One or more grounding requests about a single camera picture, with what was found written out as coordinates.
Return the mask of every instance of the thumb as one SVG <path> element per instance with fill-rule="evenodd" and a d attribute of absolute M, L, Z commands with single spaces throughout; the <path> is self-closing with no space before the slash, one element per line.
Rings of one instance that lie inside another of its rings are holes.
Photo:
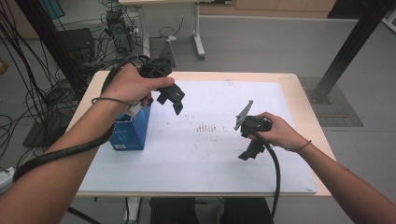
<path fill-rule="evenodd" d="M 149 85 L 152 90 L 169 87 L 173 84 L 175 84 L 175 80 L 172 77 L 158 77 L 149 80 Z"/>

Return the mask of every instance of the forearm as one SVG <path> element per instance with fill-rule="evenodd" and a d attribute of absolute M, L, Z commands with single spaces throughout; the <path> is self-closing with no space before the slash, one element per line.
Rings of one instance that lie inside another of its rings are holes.
<path fill-rule="evenodd" d="M 396 205 L 314 145 L 299 152 L 355 223 L 396 223 Z"/>
<path fill-rule="evenodd" d="M 123 107 L 115 102 L 98 101 L 48 152 L 101 137 Z M 96 151 L 94 148 L 46 163 L 22 176 L 1 199 L 0 220 L 11 217 L 16 219 L 4 220 L 4 223 L 58 223 L 75 197 Z"/>

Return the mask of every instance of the black pole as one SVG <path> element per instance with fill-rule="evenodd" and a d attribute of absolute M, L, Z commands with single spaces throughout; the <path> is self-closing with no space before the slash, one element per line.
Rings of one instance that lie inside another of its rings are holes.
<path fill-rule="evenodd" d="M 88 84 L 84 80 L 78 65 L 66 50 L 50 16 L 41 6 L 39 0 L 15 0 L 15 2 L 64 73 L 64 76 L 75 91 L 76 97 L 81 99 Z"/>
<path fill-rule="evenodd" d="M 330 102 L 328 95 L 335 83 L 385 17 L 392 3 L 393 0 L 374 0 L 367 7 L 316 88 L 308 91 L 312 103 L 328 104 Z"/>

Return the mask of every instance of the hand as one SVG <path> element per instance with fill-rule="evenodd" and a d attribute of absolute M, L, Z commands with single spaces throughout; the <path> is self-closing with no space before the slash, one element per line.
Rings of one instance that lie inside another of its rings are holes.
<path fill-rule="evenodd" d="M 273 123 L 273 127 L 270 132 L 259 133 L 270 144 L 294 151 L 307 143 L 307 140 L 291 128 L 281 117 L 268 112 L 264 112 L 257 117 L 261 119 L 269 119 Z"/>
<path fill-rule="evenodd" d="M 151 91 L 172 86 L 175 80 L 171 77 L 144 78 L 130 63 L 114 76 L 102 97 L 119 99 L 130 104 L 142 101 L 146 105 L 151 98 Z"/>

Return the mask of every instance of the floor mat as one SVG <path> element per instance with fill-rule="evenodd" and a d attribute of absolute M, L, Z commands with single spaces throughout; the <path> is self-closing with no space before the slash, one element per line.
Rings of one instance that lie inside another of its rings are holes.
<path fill-rule="evenodd" d="M 320 82 L 319 77 L 299 77 L 305 90 L 312 91 Z M 347 98 L 335 85 L 329 94 L 331 103 L 328 105 L 312 104 L 321 127 L 363 127 L 355 110 Z"/>

